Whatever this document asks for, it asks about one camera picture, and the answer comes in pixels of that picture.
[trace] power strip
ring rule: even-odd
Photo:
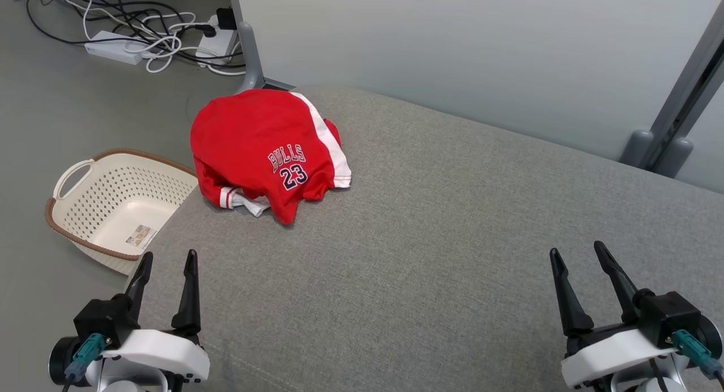
[[[209,24],[214,27],[217,34],[214,37],[202,37],[201,42],[199,42],[199,47],[213,51],[217,53],[217,56],[227,56],[231,54],[231,51],[236,45],[238,32],[235,29],[220,29],[219,19],[216,15],[213,15],[209,19]],[[196,51],[196,56],[207,62],[213,62],[214,64],[226,64],[231,61],[231,57],[212,59],[212,57],[214,57],[213,55],[201,50]],[[201,68],[206,68],[206,64],[202,64],[201,62],[199,63],[199,66],[201,66]]]
[[[98,41],[121,37],[130,38],[128,36],[121,36],[120,34],[111,33],[109,31],[101,31],[100,33],[96,34],[91,40]],[[124,46],[127,46],[129,49],[132,50],[140,50],[144,47],[147,47],[147,45],[143,44],[142,42],[115,40],[107,42],[89,42],[88,44],[85,44],[85,51],[87,51],[88,54],[94,56],[109,58],[115,61],[125,62],[126,64],[133,65],[138,64],[140,60],[143,59],[141,53],[128,53],[124,51]]]

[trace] basket handle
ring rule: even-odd
[[[75,163],[74,165],[70,166],[70,168],[69,168],[68,170],[65,170],[65,173],[63,173],[63,175],[60,176],[60,179],[59,179],[58,182],[55,184],[55,188],[53,189],[53,198],[56,199],[56,200],[65,200],[65,198],[66,198],[70,193],[72,193],[73,190],[75,190],[78,186],[80,186],[80,183],[82,183],[83,180],[85,180],[85,178],[88,177],[88,175],[90,175],[90,173],[93,171],[93,164],[94,164],[95,162],[96,162],[95,160],[93,160],[92,158],[90,158],[89,160],[83,160],[82,162]],[[72,188],[70,188],[70,190],[68,190],[68,192],[65,193],[64,196],[61,196],[61,195],[60,195],[60,190],[63,188],[63,186],[65,186],[65,181],[68,180],[68,178],[70,177],[70,175],[72,175],[73,173],[75,173],[75,172],[77,172],[78,170],[80,170],[81,167],[85,167],[85,166],[90,166],[90,168],[88,169],[88,172],[85,173],[85,175],[83,175],[83,177],[80,178],[80,180],[78,180],[77,183],[75,183],[75,186],[72,186]]]

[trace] label sticker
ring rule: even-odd
[[[135,248],[145,249],[145,247],[148,246],[148,243],[150,243],[150,240],[152,240],[155,236],[156,230],[152,227],[138,225],[138,228],[136,228],[135,232],[128,237],[126,243]]]

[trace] gray plastic foot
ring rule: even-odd
[[[244,81],[239,90],[236,91],[236,93],[241,93],[248,89],[263,87],[264,73],[261,72],[259,50],[256,49],[256,40],[254,39],[254,30],[251,28],[251,24],[246,23],[246,21],[239,21],[238,27],[241,49],[244,52],[244,62],[246,63]]]
[[[642,168],[641,164],[644,160],[646,152],[651,147],[651,142],[654,140],[654,134],[651,131],[635,131],[631,134],[631,138],[628,139],[628,144],[619,158],[619,163],[624,165],[634,166]]]
[[[672,140],[661,155],[659,164],[656,165],[654,169],[654,173],[668,178],[675,178],[692,150],[693,142],[691,140],[685,137]]]

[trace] teal connector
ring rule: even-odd
[[[98,333],[91,334],[83,345],[73,354],[73,362],[65,369],[65,379],[79,381],[85,371],[96,358],[106,349],[106,338]]]
[[[673,345],[701,369],[710,380],[722,373],[722,364],[712,358],[712,352],[686,330],[678,330],[673,336]]]

